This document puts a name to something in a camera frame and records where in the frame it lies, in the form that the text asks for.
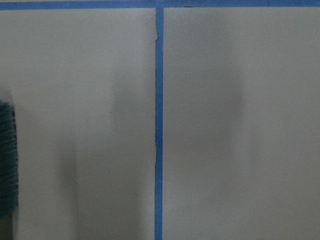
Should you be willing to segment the beige hand brush black bristles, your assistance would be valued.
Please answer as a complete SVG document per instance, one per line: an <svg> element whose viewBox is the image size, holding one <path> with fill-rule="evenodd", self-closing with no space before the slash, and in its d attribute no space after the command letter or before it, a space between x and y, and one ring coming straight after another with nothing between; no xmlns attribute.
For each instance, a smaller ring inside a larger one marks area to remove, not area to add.
<svg viewBox="0 0 320 240"><path fill-rule="evenodd" d="M0 101L0 217L18 206L18 143L15 111L11 103Z"/></svg>

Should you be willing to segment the long blue tape line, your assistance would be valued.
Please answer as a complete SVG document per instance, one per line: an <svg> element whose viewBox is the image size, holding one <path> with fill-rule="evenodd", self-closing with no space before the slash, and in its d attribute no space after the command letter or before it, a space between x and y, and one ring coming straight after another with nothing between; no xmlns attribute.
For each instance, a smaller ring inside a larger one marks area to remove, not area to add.
<svg viewBox="0 0 320 240"><path fill-rule="evenodd" d="M50 0L0 3L2 11L319 6L318 0Z"/></svg>

